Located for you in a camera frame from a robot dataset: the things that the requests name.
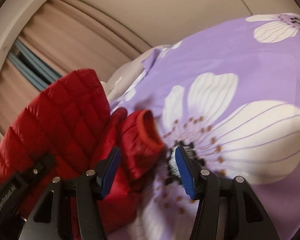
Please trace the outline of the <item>red quilted down jacket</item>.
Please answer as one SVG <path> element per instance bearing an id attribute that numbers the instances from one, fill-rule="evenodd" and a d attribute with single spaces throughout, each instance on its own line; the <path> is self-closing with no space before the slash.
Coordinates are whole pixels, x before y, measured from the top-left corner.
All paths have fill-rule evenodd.
<path id="1" fill-rule="evenodd" d="M 0 183 L 32 167 L 43 154 L 54 155 L 55 166 L 21 203 L 19 213 L 28 218 L 54 177 L 80 176 L 113 147 L 121 150 L 121 162 L 109 195 L 98 202 L 108 234 L 136 218 L 149 172 L 165 145 L 151 111 L 110 111 L 96 72 L 75 70 L 42 91 L 7 129 L 0 142 Z"/>

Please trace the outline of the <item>grey beige pillow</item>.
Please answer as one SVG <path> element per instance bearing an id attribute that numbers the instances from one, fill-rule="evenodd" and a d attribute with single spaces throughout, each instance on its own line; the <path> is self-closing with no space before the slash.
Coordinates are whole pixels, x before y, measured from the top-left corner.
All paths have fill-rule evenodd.
<path id="1" fill-rule="evenodd" d="M 170 47 L 170 45 L 161 45 L 147 50 L 133 61 L 119 67 L 107 82 L 102 81 L 101 84 L 104 88 L 107 100 L 109 102 L 116 100 L 126 92 L 137 77 L 143 72 L 144 67 L 142 62 L 146 60 L 154 50 L 158 49 L 159 51 L 162 51 L 168 47 Z"/>

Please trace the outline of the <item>beige curtain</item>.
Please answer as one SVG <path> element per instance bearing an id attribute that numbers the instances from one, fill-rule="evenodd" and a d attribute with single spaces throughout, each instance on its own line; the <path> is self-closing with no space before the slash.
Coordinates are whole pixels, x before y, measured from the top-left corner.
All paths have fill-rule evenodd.
<path id="1" fill-rule="evenodd" d="M 128 28 L 79 0 L 47 0 L 12 39 L 7 55 L 17 38 L 62 76 L 91 68 L 104 82 L 119 67 L 150 49 Z M 2 134 L 40 92 L 7 55 L 0 69 Z"/>

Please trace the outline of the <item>purple floral bed sheet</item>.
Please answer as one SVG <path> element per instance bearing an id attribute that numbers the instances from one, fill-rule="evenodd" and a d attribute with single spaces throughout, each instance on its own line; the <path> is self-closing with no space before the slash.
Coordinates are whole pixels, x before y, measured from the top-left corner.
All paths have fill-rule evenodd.
<path id="1" fill-rule="evenodd" d="M 300 15 L 253 15 L 155 48 L 111 109 L 150 109 L 167 145 L 130 239 L 189 239 L 198 204 L 179 184 L 184 144 L 213 173 L 245 178 L 281 239 L 300 229 Z"/>

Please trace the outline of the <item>teal window frame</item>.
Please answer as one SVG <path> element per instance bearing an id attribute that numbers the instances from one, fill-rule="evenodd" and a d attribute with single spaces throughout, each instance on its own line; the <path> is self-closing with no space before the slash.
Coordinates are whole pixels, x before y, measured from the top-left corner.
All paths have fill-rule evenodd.
<path id="1" fill-rule="evenodd" d="M 7 59 L 38 91 L 46 89 L 62 77 L 18 38 L 13 43 Z"/>

